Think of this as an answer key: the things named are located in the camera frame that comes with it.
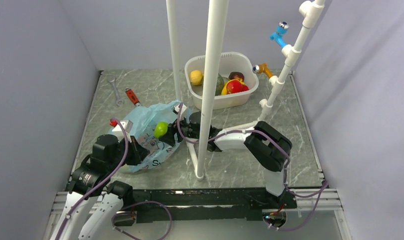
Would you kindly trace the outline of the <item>green fake fruit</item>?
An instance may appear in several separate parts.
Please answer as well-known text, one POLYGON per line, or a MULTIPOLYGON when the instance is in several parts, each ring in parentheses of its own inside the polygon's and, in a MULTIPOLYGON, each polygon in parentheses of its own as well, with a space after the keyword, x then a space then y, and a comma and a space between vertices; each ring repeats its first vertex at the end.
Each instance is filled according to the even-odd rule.
POLYGON ((154 129, 154 136, 157 139, 160 139, 162 136, 164 136, 167 131, 168 131, 168 123, 164 121, 160 121, 157 123, 155 129, 154 129))

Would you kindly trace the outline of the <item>light blue plastic bag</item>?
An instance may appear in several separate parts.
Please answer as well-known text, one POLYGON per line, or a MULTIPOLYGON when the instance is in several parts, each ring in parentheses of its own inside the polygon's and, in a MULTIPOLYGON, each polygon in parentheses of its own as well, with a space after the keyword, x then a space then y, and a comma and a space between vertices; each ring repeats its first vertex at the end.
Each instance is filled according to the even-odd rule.
POLYGON ((154 136, 155 127, 159 122, 172 123, 177 119, 175 107, 179 101, 173 100, 170 103, 157 103, 149 107, 137 106, 121 121, 131 122, 131 127, 125 129, 135 136, 137 142, 149 150, 149 155, 138 165, 122 166, 121 173, 136 173, 141 170, 150 170, 163 164, 180 146, 175 142, 175 146, 170 146, 161 142, 154 136))

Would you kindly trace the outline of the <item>green netted fake melon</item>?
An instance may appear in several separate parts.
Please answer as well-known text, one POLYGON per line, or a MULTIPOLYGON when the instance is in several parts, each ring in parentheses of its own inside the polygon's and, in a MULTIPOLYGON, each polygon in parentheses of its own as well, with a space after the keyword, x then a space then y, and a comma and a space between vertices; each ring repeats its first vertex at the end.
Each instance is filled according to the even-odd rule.
POLYGON ((221 95, 221 92, 222 92, 222 89, 224 87, 224 84, 225 83, 224 83, 223 77, 220 74, 218 74, 217 81, 216 81, 215 96, 220 96, 221 95))

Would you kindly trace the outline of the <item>yellow fake lemon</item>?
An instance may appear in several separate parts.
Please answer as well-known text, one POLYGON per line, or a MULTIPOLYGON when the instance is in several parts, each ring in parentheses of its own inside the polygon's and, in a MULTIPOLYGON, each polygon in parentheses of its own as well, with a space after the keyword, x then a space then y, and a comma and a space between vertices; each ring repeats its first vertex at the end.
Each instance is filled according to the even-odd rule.
POLYGON ((189 74, 189 81, 193 86, 200 86, 203 83, 204 74, 200 70, 193 70, 189 74))

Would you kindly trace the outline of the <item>pink fake peach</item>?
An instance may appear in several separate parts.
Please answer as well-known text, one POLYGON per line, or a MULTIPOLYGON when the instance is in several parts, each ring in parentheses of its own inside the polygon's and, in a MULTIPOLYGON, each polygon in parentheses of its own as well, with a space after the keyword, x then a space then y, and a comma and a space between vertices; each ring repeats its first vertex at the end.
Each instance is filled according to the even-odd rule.
POLYGON ((233 79, 227 82, 226 85, 226 93, 227 94, 235 94, 242 91, 243 85, 240 81, 233 79))

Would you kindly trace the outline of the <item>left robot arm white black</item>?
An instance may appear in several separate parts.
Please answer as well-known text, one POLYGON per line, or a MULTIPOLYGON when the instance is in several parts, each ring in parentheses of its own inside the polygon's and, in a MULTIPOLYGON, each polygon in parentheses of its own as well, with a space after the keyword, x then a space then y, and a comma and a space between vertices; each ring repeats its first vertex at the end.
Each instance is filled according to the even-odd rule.
POLYGON ((149 156, 135 137, 119 140, 104 134, 71 176, 66 202, 51 239, 92 240, 114 214, 129 209, 135 202, 133 187, 118 180, 116 170, 125 164, 136 166, 149 156))

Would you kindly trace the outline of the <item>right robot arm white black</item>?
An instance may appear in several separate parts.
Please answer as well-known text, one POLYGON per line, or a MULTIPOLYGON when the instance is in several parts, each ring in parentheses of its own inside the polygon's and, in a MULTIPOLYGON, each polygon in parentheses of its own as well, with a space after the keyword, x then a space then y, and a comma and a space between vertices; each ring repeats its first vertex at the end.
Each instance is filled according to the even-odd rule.
MULTIPOLYGON (((196 144, 200 135, 200 112, 172 123, 159 122, 154 136, 170 146, 186 141, 196 144)), ((265 201, 272 208, 284 202, 287 179, 287 165, 290 158, 291 141, 265 121, 257 122, 247 129, 226 130, 209 126, 207 150, 248 150, 265 169, 265 201)))

